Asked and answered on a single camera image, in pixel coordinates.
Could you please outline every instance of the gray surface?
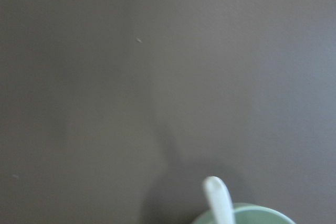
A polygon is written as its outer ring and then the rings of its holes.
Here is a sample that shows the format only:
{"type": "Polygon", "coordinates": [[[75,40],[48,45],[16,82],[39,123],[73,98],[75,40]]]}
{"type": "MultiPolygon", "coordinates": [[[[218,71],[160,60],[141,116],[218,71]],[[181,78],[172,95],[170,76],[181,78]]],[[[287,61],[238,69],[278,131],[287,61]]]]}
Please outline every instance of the gray surface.
{"type": "Polygon", "coordinates": [[[333,223],[335,0],[1,0],[0,222],[333,223]]]}

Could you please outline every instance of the light green bowl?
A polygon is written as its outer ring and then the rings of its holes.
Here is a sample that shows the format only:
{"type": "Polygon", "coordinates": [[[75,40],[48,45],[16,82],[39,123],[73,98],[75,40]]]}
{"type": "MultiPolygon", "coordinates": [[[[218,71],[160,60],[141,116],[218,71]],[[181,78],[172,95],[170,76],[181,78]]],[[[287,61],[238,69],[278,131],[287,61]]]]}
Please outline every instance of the light green bowl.
{"type": "MultiPolygon", "coordinates": [[[[247,203],[233,204],[236,224],[295,224],[282,213],[270,208],[247,203]]],[[[209,210],[201,214],[192,224],[216,224],[209,210]]]]}

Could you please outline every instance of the white spoon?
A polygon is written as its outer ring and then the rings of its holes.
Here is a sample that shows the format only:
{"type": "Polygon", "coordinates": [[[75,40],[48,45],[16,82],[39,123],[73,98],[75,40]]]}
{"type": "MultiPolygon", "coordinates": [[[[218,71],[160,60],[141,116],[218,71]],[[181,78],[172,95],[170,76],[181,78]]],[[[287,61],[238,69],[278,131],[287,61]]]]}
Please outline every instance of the white spoon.
{"type": "Polygon", "coordinates": [[[230,193],[224,182],[218,177],[207,177],[203,181],[203,189],[216,223],[235,224],[230,193]]]}

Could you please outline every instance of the white spoon handle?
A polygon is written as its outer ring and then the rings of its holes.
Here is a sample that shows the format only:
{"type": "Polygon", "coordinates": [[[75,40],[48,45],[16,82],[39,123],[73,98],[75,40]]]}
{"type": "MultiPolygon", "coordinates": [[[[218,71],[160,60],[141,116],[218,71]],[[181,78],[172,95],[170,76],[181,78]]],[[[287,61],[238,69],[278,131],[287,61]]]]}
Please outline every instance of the white spoon handle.
{"type": "Polygon", "coordinates": [[[218,177],[207,177],[203,188],[217,224],[235,224],[230,193],[218,177]]]}

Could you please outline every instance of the green cup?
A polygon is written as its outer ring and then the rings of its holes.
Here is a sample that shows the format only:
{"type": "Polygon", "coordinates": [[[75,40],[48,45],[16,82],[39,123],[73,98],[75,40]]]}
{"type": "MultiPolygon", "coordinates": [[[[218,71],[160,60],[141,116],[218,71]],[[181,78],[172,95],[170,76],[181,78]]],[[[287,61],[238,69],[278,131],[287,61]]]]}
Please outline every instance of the green cup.
{"type": "MultiPolygon", "coordinates": [[[[234,203],[236,224],[295,224],[282,213],[270,208],[247,203],[234,203]]],[[[197,217],[192,224],[216,224],[209,210],[197,217]]]]}

